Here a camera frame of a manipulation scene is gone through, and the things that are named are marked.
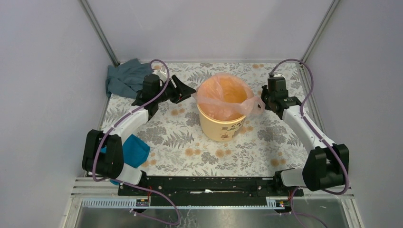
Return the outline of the pink plastic trash bag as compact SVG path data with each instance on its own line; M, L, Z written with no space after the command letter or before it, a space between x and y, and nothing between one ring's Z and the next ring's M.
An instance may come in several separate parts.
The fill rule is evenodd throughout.
M228 73L217 73L205 80L194 98L208 117L218 121L261 114L266 106L243 79Z

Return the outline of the yellow plastic trash bin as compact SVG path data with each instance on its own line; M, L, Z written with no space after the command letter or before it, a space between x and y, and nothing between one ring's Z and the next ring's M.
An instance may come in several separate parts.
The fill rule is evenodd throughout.
M227 142L232 140L239 132L246 116L232 121L218 121L208 117L197 105L201 128L203 133L212 140Z

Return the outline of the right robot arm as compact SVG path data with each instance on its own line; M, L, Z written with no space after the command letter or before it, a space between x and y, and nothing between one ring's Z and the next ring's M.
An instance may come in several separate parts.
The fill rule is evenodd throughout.
M349 187L349 149L327 137L302 110L297 97L290 97L286 80L282 76L271 76L262 86L262 101L266 109L274 112L285 122L302 142L308 153L302 169L288 169L275 173L273 191L286 195L291 187L306 187L311 191L329 191L332 187Z

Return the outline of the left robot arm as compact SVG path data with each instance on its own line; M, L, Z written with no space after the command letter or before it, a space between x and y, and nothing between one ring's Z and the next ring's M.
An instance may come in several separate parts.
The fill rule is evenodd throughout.
M144 174L124 161L123 145L137 128L155 115L159 103L171 101L178 104L195 92L175 75L166 81L155 74L147 75L126 114L105 130L87 133L82 169L98 174L102 179L127 183L135 195L144 194L147 191L147 183L142 179Z

